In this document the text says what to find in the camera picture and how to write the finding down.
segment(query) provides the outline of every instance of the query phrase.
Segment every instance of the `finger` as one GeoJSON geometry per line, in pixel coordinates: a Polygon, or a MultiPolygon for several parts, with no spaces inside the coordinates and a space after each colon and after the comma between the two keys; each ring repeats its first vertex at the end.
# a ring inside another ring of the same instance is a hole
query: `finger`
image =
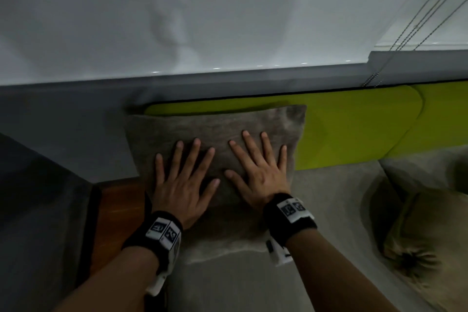
{"type": "Polygon", "coordinates": [[[231,146],[234,155],[237,157],[239,162],[241,162],[242,166],[247,172],[252,172],[257,169],[256,164],[253,162],[252,158],[242,149],[240,145],[238,145],[234,141],[229,141],[229,145],[231,146]]]}
{"type": "Polygon", "coordinates": [[[262,145],[263,145],[263,154],[265,156],[266,162],[271,166],[276,166],[276,159],[273,153],[272,144],[270,143],[270,139],[266,132],[262,132],[260,134],[262,138],[262,145]]]}
{"type": "Polygon", "coordinates": [[[169,171],[168,181],[174,181],[179,175],[180,161],[182,158],[182,151],[184,149],[184,143],[178,141],[175,145],[174,155],[172,156],[171,170],[169,171]]]}
{"type": "Polygon", "coordinates": [[[249,150],[249,153],[254,159],[254,162],[258,166],[265,165],[265,158],[263,158],[262,152],[260,149],[258,149],[257,144],[255,143],[250,133],[248,131],[242,131],[242,137],[244,138],[245,146],[249,150]]]}
{"type": "Polygon", "coordinates": [[[241,196],[245,199],[250,192],[250,188],[246,184],[244,179],[242,179],[242,177],[239,174],[237,174],[234,170],[230,169],[226,170],[224,172],[224,175],[226,176],[226,178],[231,180],[232,184],[234,184],[241,196]]]}
{"type": "Polygon", "coordinates": [[[200,196],[200,199],[198,200],[197,207],[203,214],[206,209],[208,208],[208,204],[210,203],[212,197],[216,193],[216,189],[218,188],[220,183],[219,179],[213,179],[210,181],[208,186],[206,187],[205,191],[203,191],[202,196],[200,196]]]}
{"type": "Polygon", "coordinates": [[[200,144],[201,141],[199,138],[195,138],[193,140],[192,148],[190,149],[189,156],[185,161],[184,167],[180,172],[181,179],[187,180],[190,178],[192,173],[193,167],[195,166],[196,158],[198,157],[198,153],[200,152],[200,144]]]}
{"type": "Polygon", "coordinates": [[[160,153],[156,154],[155,168],[156,168],[156,186],[159,186],[164,183],[164,163],[162,161],[162,155],[160,153]]]}
{"type": "Polygon", "coordinates": [[[211,161],[213,160],[214,152],[215,152],[215,150],[214,150],[213,147],[208,149],[208,151],[206,152],[202,162],[198,166],[195,173],[193,173],[193,175],[192,175],[193,179],[195,179],[196,181],[198,181],[200,183],[202,182],[203,178],[206,175],[206,172],[207,172],[208,168],[210,167],[211,161]]]}
{"type": "Polygon", "coordinates": [[[284,174],[286,173],[288,150],[286,145],[283,145],[279,150],[278,169],[284,174]]]}

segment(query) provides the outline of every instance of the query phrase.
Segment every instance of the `forearm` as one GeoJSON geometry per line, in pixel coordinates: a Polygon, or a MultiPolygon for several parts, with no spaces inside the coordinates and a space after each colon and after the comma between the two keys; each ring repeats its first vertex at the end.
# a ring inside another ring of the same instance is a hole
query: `forearm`
{"type": "Polygon", "coordinates": [[[152,251],[138,246],[125,248],[54,312],[127,311],[143,299],[158,267],[158,258],[152,251]]]}
{"type": "Polygon", "coordinates": [[[317,230],[303,230],[286,243],[317,312],[398,311],[317,230]]]}

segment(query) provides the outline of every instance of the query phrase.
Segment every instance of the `wrist tracker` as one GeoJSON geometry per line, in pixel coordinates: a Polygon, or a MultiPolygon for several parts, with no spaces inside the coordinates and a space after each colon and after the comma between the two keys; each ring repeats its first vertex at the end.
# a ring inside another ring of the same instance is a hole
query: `wrist tracker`
{"type": "Polygon", "coordinates": [[[282,247],[297,232],[317,228],[313,215],[304,208],[301,201],[289,194],[276,194],[263,208],[263,219],[272,238],[282,247]]]}
{"type": "Polygon", "coordinates": [[[179,254],[183,227],[166,211],[156,211],[124,242],[122,249],[141,246],[151,250],[159,260],[157,275],[169,275],[179,254]]]}

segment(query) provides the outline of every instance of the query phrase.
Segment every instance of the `green cushion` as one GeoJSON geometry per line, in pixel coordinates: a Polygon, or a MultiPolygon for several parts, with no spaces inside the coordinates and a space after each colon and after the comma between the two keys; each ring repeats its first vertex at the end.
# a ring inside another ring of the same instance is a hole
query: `green cushion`
{"type": "Polygon", "coordinates": [[[415,89],[402,85],[155,104],[145,114],[213,114],[293,104],[307,105],[306,126],[295,154],[296,170],[302,170],[382,158],[413,125],[423,102],[415,89]]]}
{"type": "Polygon", "coordinates": [[[424,108],[387,156],[468,143],[468,82],[414,85],[424,108]]]}

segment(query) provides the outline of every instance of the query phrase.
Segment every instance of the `wooden surface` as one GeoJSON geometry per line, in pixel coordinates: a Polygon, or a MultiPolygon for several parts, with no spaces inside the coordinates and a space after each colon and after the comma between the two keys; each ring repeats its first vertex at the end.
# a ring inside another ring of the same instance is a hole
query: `wooden surface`
{"type": "Polygon", "coordinates": [[[138,178],[98,185],[102,191],[90,275],[120,252],[123,242],[144,219],[145,191],[138,178]]]}

